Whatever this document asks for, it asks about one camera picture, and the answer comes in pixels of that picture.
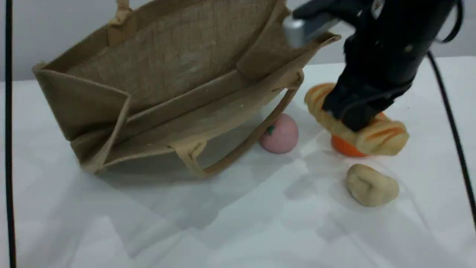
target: white wall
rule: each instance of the white wall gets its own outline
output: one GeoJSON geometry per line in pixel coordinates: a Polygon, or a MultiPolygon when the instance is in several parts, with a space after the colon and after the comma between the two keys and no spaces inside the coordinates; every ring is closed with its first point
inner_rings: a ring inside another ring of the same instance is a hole
{"type": "MultiPolygon", "coordinates": [[[[130,0],[134,8],[148,1],[130,0]]],[[[295,8],[306,1],[289,0],[288,6],[295,8]]],[[[114,15],[116,8],[114,0],[15,0],[13,4],[15,80],[32,79],[33,65],[40,61],[51,61],[79,42],[105,24],[114,15]]],[[[0,10],[4,12],[4,5],[0,6],[0,10]]],[[[448,20],[444,31],[448,32],[452,23],[453,20],[448,20]]],[[[333,31],[342,34],[344,38],[352,32],[345,25],[338,25],[333,31]]],[[[343,62],[343,42],[341,40],[325,47],[311,63],[343,62]]],[[[434,52],[440,57],[476,55],[475,43],[476,0],[466,0],[466,21],[460,35],[448,45],[435,45],[434,52]]],[[[4,42],[1,40],[0,51],[4,51],[4,42]]],[[[4,65],[0,67],[0,73],[0,80],[3,80],[4,65]]]]}

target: black wire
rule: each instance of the black wire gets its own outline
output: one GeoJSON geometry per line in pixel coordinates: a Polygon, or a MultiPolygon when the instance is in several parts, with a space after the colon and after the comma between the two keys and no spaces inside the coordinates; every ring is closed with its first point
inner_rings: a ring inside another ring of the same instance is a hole
{"type": "Polygon", "coordinates": [[[5,16],[5,192],[7,205],[10,268],[16,268],[15,220],[13,212],[11,107],[12,107],[12,0],[6,1],[5,16]]]}
{"type": "Polygon", "coordinates": [[[443,78],[441,77],[440,70],[438,65],[433,57],[431,51],[427,53],[428,58],[430,59],[431,67],[435,71],[436,79],[438,80],[438,86],[440,87],[441,97],[443,98],[443,103],[445,104],[446,113],[448,114],[448,120],[451,126],[451,131],[453,132],[453,138],[456,144],[456,150],[458,151],[459,163],[461,165],[461,172],[463,173],[463,179],[465,181],[466,192],[468,194],[469,206],[471,207],[471,214],[473,215],[473,221],[476,229],[476,202],[474,197],[473,188],[471,186],[471,180],[469,179],[468,167],[466,165],[465,154],[463,153],[463,147],[461,146],[461,140],[459,139],[458,130],[456,128],[455,118],[453,117],[453,112],[451,111],[451,106],[449,104],[448,95],[446,94],[445,84],[443,83],[443,78]]]}
{"type": "Polygon", "coordinates": [[[456,22],[451,30],[450,34],[446,36],[443,40],[437,40],[438,43],[448,43],[452,41],[459,33],[461,30],[461,26],[463,25],[463,20],[464,20],[464,7],[463,7],[463,0],[458,0],[456,3],[456,22]]]}

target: orange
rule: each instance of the orange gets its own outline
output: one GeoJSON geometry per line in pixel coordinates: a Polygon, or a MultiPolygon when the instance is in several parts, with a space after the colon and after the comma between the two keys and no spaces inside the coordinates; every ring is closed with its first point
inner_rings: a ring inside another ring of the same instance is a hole
{"type": "Polygon", "coordinates": [[[352,144],[346,142],[342,138],[332,135],[331,144],[334,150],[350,157],[366,157],[367,155],[359,152],[352,144]]]}

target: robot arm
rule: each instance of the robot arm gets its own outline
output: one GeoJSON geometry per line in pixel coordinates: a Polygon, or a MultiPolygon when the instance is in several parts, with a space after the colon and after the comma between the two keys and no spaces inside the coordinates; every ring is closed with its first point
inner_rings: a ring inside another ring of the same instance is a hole
{"type": "Polygon", "coordinates": [[[344,20],[355,33],[344,45],[346,67],[323,109],[358,131],[412,85],[423,58],[457,0],[312,0],[283,28],[301,47],[344,20]]]}

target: baguette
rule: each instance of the baguette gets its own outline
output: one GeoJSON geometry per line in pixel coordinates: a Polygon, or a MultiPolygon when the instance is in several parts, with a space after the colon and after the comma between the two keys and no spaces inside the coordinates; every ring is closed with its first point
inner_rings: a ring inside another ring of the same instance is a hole
{"type": "Polygon", "coordinates": [[[309,112],[319,124],[366,155],[396,155],[403,149],[409,135],[401,122],[392,121],[380,113],[366,127],[353,132],[340,120],[323,111],[324,100],[334,86],[334,83],[318,85],[311,88],[304,98],[309,112]]]}

